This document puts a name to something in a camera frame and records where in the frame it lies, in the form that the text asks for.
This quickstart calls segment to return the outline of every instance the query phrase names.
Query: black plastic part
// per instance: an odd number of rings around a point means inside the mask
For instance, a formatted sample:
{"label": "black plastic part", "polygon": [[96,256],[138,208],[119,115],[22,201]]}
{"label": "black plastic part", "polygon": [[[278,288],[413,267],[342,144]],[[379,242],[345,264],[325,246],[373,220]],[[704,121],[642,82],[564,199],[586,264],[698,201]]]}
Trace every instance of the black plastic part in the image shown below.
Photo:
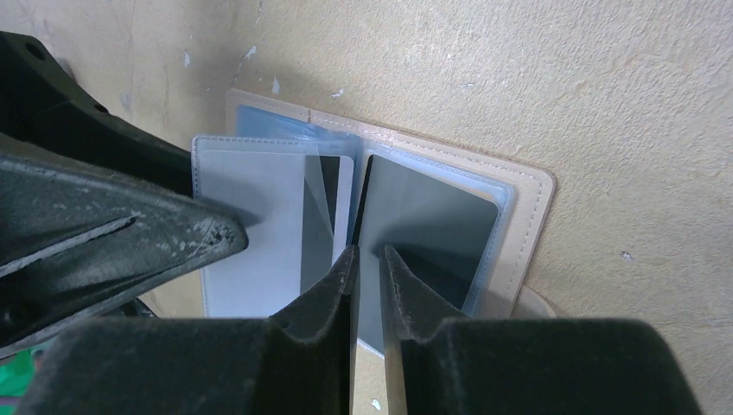
{"label": "black plastic part", "polygon": [[245,246],[227,214],[0,134],[0,358]]}
{"label": "black plastic part", "polygon": [[187,151],[110,115],[31,36],[0,32],[0,132],[180,195],[193,191]]}
{"label": "black plastic part", "polygon": [[348,414],[358,277],[350,246],[268,319],[93,319],[56,340],[16,414]]}
{"label": "black plastic part", "polygon": [[390,413],[701,413],[642,322],[470,319],[391,246],[380,282]]}

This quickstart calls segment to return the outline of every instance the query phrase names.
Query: bright green fabric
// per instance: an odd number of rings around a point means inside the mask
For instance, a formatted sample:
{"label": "bright green fabric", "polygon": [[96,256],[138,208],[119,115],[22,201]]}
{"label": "bright green fabric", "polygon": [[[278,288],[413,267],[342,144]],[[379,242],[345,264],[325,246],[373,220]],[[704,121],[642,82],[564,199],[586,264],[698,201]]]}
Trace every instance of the bright green fabric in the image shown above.
{"label": "bright green fabric", "polygon": [[[7,365],[0,366],[0,395],[22,396],[33,378],[33,359],[30,350],[16,354]],[[10,415],[12,406],[0,406],[0,415]]]}

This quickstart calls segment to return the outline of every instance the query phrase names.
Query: beige leather border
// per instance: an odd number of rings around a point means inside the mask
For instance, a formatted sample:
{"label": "beige leather border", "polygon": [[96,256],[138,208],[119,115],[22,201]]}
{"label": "beige leather border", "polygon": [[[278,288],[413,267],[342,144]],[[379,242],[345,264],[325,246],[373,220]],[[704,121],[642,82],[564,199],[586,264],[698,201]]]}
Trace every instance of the beige leather border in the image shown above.
{"label": "beige leather border", "polygon": [[488,287],[475,310],[477,316],[510,317],[555,190],[555,180],[550,173],[235,89],[226,93],[228,135],[234,134],[236,110],[239,105],[275,112],[330,130],[350,132],[366,140],[390,145],[511,185],[514,188],[515,203],[509,218],[507,234],[496,264],[491,270]]}

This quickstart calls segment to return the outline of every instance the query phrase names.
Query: open wallet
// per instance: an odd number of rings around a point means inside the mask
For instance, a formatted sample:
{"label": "open wallet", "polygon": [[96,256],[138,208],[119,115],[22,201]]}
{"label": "open wallet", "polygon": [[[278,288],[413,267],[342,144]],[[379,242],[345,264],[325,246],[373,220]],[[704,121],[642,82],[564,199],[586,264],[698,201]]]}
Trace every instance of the open wallet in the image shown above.
{"label": "open wallet", "polygon": [[468,316],[509,317],[554,189],[541,170],[231,90],[229,137],[192,144],[194,198],[250,245],[204,267],[209,317],[275,314],[361,249],[359,338],[384,352],[379,250]]}

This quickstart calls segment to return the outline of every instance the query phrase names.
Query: screw hole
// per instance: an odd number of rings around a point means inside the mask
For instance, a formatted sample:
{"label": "screw hole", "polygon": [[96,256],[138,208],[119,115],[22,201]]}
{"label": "screw hole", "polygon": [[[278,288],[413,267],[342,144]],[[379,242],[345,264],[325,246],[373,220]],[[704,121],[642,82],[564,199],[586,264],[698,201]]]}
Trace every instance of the screw hole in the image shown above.
{"label": "screw hole", "polygon": [[97,111],[103,112],[105,114],[109,114],[110,113],[110,110],[106,109],[105,106],[104,105],[101,105],[101,104],[94,104],[94,108],[96,108]]}
{"label": "screw hole", "polygon": [[39,61],[45,61],[46,60],[46,55],[43,54],[43,52],[36,45],[34,45],[33,43],[26,42],[25,48],[26,48],[26,50],[28,50],[30,52],[30,54],[32,54]]}

